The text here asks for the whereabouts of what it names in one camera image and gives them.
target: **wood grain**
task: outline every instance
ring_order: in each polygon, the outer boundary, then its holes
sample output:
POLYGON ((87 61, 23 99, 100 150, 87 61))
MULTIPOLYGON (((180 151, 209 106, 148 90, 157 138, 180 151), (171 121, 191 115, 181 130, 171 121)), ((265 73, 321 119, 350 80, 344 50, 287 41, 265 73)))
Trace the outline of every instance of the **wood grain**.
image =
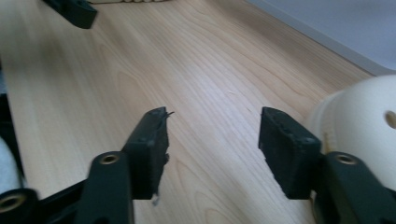
POLYGON ((242 0, 95 5, 78 29, 39 0, 0 2, 0 55, 31 188, 85 178, 143 114, 165 105, 161 201, 137 223, 314 223, 257 149, 262 106, 303 120, 370 75, 242 0))

